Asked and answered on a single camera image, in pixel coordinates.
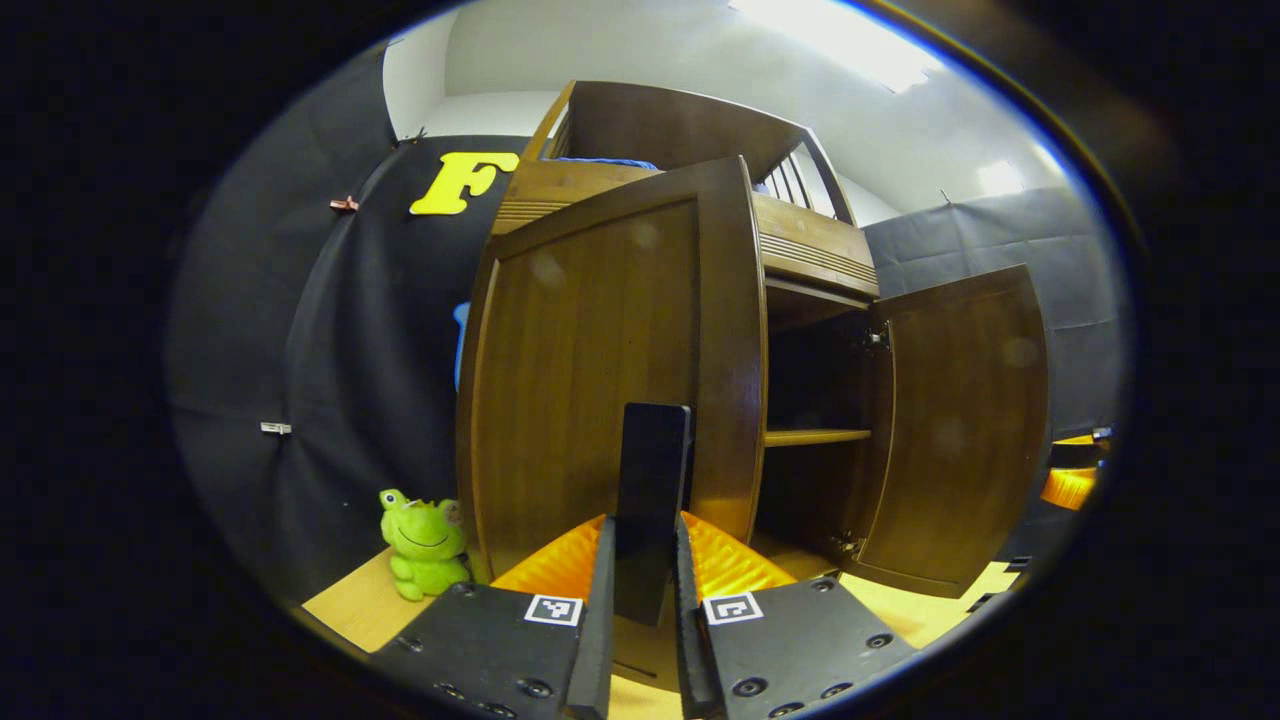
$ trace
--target wooden bunk bed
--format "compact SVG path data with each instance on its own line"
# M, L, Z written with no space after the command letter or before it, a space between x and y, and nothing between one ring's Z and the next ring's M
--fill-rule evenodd
M805 186L796 160L801 151L817 168L820 188ZM768 275L800 279L854 302L878 297L867 240L813 132L768 113L677 90L570 82L521 152L493 234L664 170L733 156L746 163L753 187L763 190L751 201ZM644 160L658 169L561 158ZM814 210L819 190L833 217Z

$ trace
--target cabinet door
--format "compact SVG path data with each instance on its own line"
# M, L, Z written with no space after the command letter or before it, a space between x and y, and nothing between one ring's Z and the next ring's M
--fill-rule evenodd
M1044 443L1044 327L1025 265L872 305L870 488L845 569L960 597L1018 523Z
M617 502L627 402L694 407L691 511L745 538L763 452L759 242L739 158L575 202L485 249L458 495L480 579Z

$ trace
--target orange foam pad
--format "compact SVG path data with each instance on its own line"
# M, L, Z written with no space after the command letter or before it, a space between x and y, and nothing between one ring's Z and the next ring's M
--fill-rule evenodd
M786 570L733 536L689 512L681 515L692 547L698 602L704 597L763 591L796 582ZM603 523L604 515L598 515L553 539L503 573L493 587L530 594L577 597L588 602Z
M1093 445L1093 436L1075 436L1066 439L1056 439L1053 445Z
M595 574L595 548L600 541L604 515L596 515L563 536L544 544L492 583L495 588L577 597L584 603L591 594Z
M742 544L724 530L681 511L694 552L698 602L748 591L763 591L796 582L786 570Z
M1059 507L1079 510L1097 482L1098 471L1094 468L1051 468L1044 489L1041 491L1041 500Z

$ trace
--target black phone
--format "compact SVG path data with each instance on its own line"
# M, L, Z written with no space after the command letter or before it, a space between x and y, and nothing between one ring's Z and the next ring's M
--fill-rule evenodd
M628 402L622 415L613 610L650 626L671 582L691 429L685 405Z

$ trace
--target stuffed toy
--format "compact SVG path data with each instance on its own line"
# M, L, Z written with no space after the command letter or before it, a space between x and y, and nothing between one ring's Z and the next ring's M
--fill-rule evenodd
M383 539L392 546L392 574L404 600L440 594L471 573L458 557L466 547L462 509L457 500L406 501L398 489L384 489Z

